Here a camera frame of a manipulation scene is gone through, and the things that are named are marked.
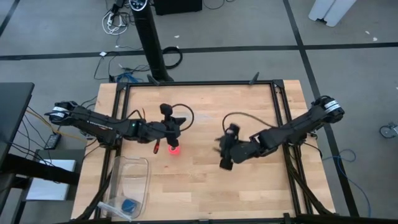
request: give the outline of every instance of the power strip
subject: power strip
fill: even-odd
[[[47,140],[47,143],[44,146],[45,150],[52,150],[55,149],[61,139],[60,134],[51,134],[49,137],[49,140]]]

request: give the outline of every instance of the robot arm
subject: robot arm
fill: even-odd
[[[121,138],[149,143],[151,141],[167,138],[172,147],[178,146],[177,138],[181,135],[180,125],[185,118],[172,117],[172,106],[162,104],[160,112],[165,115],[161,122],[147,123],[145,119],[115,119],[96,113],[74,101],[55,103],[52,112],[46,113],[49,120],[60,126],[74,126],[81,131],[95,136],[102,146],[115,146]]]
[[[239,126],[230,124],[220,140],[220,167],[231,170],[234,163],[253,157],[264,157],[275,152],[283,143],[301,145],[307,133],[318,130],[324,124],[335,123],[343,118],[344,110],[337,101],[322,96],[312,103],[308,112],[281,126],[253,134],[250,141],[240,141]]]

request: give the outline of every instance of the clear plastic bin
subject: clear plastic bin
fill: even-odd
[[[116,157],[108,196],[98,206],[106,217],[119,216],[128,221],[137,218],[145,208],[150,169],[145,158]]]

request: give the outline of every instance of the wooden tabletop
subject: wooden tabletop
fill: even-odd
[[[290,111],[295,118],[307,111],[300,82],[284,82]],[[102,84],[95,111],[111,116],[115,94],[116,84]],[[124,93],[121,96],[119,118]],[[146,206],[137,220],[277,218],[285,212],[294,216],[281,147],[267,157],[235,164],[230,172],[219,168],[220,156],[213,150],[218,146],[214,139],[223,134],[221,121],[227,113],[242,111],[277,125],[269,85],[133,87],[127,113],[144,108],[147,121],[160,121],[163,118],[159,110],[161,103],[190,106],[195,112],[195,122],[178,138],[181,153],[177,156],[169,154],[165,140],[160,142],[158,154],[152,152],[154,142],[123,141],[122,156],[144,157],[150,166]],[[187,117],[182,128],[190,122],[190,113],[183,107],[176,107],[173,116]],[[227,118],[226,125],[232,122],[240,125],[239,138],[243,140],[267,128],[240,115]],[[317,146],[314,139],[307,142]],[[96,146],[93,144],[86,151]],[[84,211],[98,190],[103,159],[104,149],[96,150],[85,159],[72,218]],[[334,211],[318,151],[303,145],[302,162],[308,186],[327,209]],[[298,192],[305,211],[300,187]]]

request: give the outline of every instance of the red light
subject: red light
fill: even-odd
[[[169,146],[169,153],[172,155],[180,154],[180,146],[177,146],[177,147]]]

